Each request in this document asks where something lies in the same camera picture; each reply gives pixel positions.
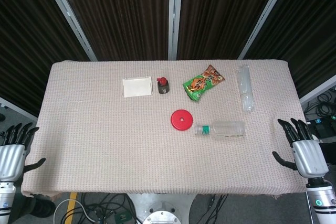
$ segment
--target snack bag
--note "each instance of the snack bag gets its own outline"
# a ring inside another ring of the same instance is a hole
[[[183,83],[183,88],[192,100],[199,101],[201,94],[224,80],[225,78],[209,65],[201,75]]]

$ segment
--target red lid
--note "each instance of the red lid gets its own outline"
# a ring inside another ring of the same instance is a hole
[[[186,110],[176,110],[170,121],[175,129],[185,131],[193,125],[193,116]]]
[[[157,78],[157,81],[159,81],[161,85],[166,85],[167,83],[167,79],[164,77]]]

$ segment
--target water bottle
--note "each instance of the water bottle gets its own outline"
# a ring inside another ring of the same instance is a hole
[[[245,135],[244,122],[215,121],[210,125],[195,125],[196,135],[210,135],[215,138],[238,137]]]

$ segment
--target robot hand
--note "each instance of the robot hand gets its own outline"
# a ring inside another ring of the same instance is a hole
[[[272,154],[280,165],[297,170],[308,179],[307,193],[320,224],[336,224],[336,196],[332,185],[323,179],[329,169],[321,147],[303,121],[293,118],[291,121],[297,131],[290,123],[278,119],[292,148],[295,163],[284,161],[277,152]]]
[[[8,222],[16,191],[14,182],[23,173],[39,168],[46,160],[41,158],[36,164],[24,166],[27,148],[39,129],[35,127],[28,130],[31,125],[32,123],[28,123],[21,130],[21,123],[11,126],[3,135],[4,141],[0,146],[0,224]]]

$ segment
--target curtain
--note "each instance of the curtain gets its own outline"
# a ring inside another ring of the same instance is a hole
[[[237,59],[267,1],[182,0],[177,59]]]
[[[287,61],[306,95],[336,74],[336,0],[278,0],[245,58]]]
[[[54,0],[0,0],[0,97],[37,116],[51,65],[88,60]]]
[[[68,0],[99,60],[166,60],[169,0]]]

